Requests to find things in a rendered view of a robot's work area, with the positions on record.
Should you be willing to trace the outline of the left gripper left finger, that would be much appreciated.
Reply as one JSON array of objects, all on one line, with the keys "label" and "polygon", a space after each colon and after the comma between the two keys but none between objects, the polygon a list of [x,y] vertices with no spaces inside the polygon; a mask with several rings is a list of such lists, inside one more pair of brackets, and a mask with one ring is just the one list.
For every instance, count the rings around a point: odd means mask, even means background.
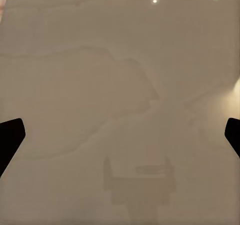
[{"label": "left gripper left finger", "polygon": [[21,118],[0,123],[0,177],[26,136]]}]

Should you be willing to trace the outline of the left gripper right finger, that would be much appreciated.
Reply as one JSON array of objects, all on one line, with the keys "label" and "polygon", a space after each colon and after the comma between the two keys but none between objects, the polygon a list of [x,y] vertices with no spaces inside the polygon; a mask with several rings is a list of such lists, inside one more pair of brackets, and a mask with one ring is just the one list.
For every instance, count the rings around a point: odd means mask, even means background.
[{"label": "left gripper right finger", "polygon": [[224,135],[240,157],[240,120],[229,118],[225,127]]}]

